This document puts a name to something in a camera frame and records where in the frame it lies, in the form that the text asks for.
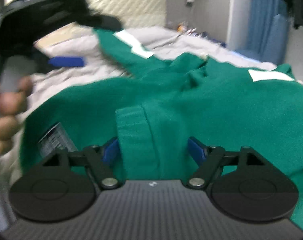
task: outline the human hand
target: human hand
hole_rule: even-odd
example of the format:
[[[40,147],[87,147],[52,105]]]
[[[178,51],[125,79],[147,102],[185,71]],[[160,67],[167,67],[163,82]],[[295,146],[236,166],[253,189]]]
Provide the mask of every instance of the human hand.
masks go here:
[[[0,155],[13,147],[12,136],[20,125],[15,115],[27,110],[27,97],[32,93],[32,82],[29,77],[20,80],[17,93],[0,94]]]

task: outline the metal screw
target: metal screw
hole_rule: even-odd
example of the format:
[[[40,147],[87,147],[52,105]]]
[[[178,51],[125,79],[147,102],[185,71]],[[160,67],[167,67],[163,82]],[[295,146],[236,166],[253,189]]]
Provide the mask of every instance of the metal screw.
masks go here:
[[[118,180],[115,178],[105,178],[101,182],[105,187],[114,187],[117,185]]]
[[[194,187],[200,187],[205,184],[205,180],[202,178],[192,178],[189,180],[189,184]]]
[[[95,152],[98,152],[99,149],[100,149],[100,146],[99,146],[99,145],[93,145],[93,146],[91,146],[91,148],[92,148]]]

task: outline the floor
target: floor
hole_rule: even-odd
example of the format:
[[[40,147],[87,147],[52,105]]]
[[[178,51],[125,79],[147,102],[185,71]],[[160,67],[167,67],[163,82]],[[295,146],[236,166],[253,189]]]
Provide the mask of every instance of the floor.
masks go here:
[[[303,27],[290,29],[285,62],[292,66],[296,79],[303,81]]]

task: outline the white label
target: white label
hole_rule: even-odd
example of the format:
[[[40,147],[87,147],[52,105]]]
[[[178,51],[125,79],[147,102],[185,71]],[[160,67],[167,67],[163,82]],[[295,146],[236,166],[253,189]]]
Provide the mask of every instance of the white label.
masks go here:
[[[128,46],[132,47],[131,53],[134,53],[143,58],[150,58],[154,55],[152,51],[146,51],[140,41],[138,41],[134,36],[128,33],[126,30],[114,33],[119,40],[126,43]]]
[[[291,78],[290,76],[278,71],[259,71],[259,70],[249,69],[248,72],[254,82],[260,80],[272,80],[272,79],[294,81],[294,79]]]
[[[61,123],[53,126],[38,142],[40,154],[43,158],[59,146],[64,146],[69,152],[77,151],[74,142],[69,138]]]

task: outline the green cloth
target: green cloth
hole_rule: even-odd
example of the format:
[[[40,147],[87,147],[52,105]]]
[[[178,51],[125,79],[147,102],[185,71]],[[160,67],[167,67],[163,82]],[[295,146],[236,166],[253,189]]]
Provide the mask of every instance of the green cloth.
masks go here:
[[[293,221],[303,228],[303,86],[253,82],[248,69],[182,54],[173,61],[144,59],[112,32],[97,30],[101,49],[133,77],[70,87],[26,120],[23,171],[39,162],[37,142],[60,122],[78,149],[113,136],[122,158],[118,179],[186,179],[198,168],[187,139],[238,151],[250,145],[293,179],[300,199]],[[289,65],[277,69],[293,77]]]

